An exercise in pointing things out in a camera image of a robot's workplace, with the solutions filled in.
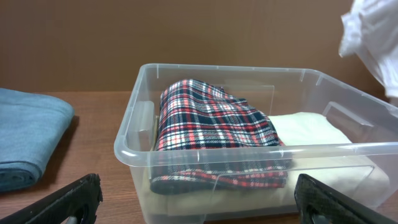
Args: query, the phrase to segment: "fabric stack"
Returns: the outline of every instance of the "fabric stack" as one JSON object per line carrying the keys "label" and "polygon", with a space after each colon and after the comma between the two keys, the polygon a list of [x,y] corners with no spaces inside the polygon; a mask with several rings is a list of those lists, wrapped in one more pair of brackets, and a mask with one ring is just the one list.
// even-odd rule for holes
{"label": "fabric stack", "polygon": [[0,88],[0,192],[39,181],[74,113],[58,98]]}

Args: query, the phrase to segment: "brown wall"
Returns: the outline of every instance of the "brown wall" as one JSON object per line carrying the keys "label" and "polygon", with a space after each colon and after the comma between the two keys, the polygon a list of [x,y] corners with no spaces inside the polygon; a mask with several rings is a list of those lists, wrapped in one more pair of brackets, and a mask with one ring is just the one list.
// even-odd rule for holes
{"label": "brown wall", "polygon": [[347,0],[5,0],[0,86],[131,90],[145,63],[314,68],[382,91],[340,58]]}

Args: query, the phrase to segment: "wooden table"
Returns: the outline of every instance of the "wooden table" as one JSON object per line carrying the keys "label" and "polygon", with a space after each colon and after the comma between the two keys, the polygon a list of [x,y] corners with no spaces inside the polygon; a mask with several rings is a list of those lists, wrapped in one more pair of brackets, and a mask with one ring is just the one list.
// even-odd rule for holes
{"label": "wooden table", "polygon": [[[0,194],[0,218],[10,215],[88,173],[101,177],[104,202],[96,223],[145,223],[127,166],[114,156],[113,142],[126,109],[130,91],[47,93],[75,109],[72,125],[52,155],[43,178],[35,186]],[[379,212],[398,220],[398,194]],[[208,223],[298,223],[298,215],[246,218]]]}

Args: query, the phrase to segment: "clear plastic storage bin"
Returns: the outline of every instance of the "clear plastic storage bin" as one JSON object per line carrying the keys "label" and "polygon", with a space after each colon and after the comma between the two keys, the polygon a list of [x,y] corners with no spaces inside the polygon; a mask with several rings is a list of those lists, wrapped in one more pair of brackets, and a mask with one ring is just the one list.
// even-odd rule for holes
{"label": "clear plastic storage bin", "polygon": [[[321,114],[352,144],[320,142],[298,146],[153,151],[160,94],[183,79],[222,86],[225,92],[247,99],[251,106],[269,116],[298,112]],[[301,173],[376,209],[398,188],[397,141],[398,108],[319,71],[147,64],[139,70],[116,136],[114,153],[130,168],[146,223],[183,224],[296,212],[294,188]],[[229,173],[220,175],[212,189],[172,195],[156,194],[150,189],[155,167],[168,169],[184,164],[270,159],[293,162],[286,170],[288,178],[283,188],[219,189],[218,179],[222,176],[242,175]]]}

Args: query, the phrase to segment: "red white and blue plaid flannel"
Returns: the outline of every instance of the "red white and blue plaid flannel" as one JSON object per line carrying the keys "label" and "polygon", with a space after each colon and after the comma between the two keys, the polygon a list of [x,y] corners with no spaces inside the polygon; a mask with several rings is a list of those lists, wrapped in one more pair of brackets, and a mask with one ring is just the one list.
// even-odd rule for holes
{"label": "red white and blue plaid flannel", "polygon": [[[283,142],[263,112],[222,88],[198,80],[181,80],[160,96],[156,151],[281,145]],[[168,195],[213,189],[215,184],[216,189],[285,185],[284,170],[290,167],[290,159],[244,161],[241,151],[231,153],[238,153],[236,158],[242,162],[151,167],[150,188]]]}

